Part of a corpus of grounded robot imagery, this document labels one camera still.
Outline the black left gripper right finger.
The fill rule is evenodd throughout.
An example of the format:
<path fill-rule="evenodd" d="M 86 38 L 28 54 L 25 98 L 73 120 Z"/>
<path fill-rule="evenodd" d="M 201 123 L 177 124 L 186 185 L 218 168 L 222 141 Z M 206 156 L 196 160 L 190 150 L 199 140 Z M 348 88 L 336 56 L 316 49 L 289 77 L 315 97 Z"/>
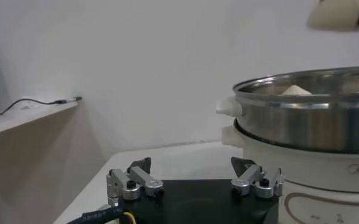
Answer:
<path fill-rule="evenodd" d="M 230 182 L 231 192 L 236 198 L 251 192 L 265 200 L 283 195 L 285 180 L 281 168 L 266 170 L 250 159 L 238 157 L 231 157 L 231 165 L 236 173 Z"/>

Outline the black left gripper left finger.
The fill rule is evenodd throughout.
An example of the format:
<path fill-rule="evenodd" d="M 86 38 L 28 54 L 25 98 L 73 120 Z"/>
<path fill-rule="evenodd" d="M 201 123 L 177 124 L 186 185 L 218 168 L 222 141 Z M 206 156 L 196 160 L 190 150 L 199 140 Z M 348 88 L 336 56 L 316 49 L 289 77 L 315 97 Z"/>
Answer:
<path fill-rule="evenodd" d="M 134 161 L 125 170 L 110 169 L 106 175 L 107 203 L 118 206 L 120 199 L 136 201 L 142 194 L 149 198 L 161 199 L 164 195 L 162 180 L 151 176 L 151 158 Z"/>

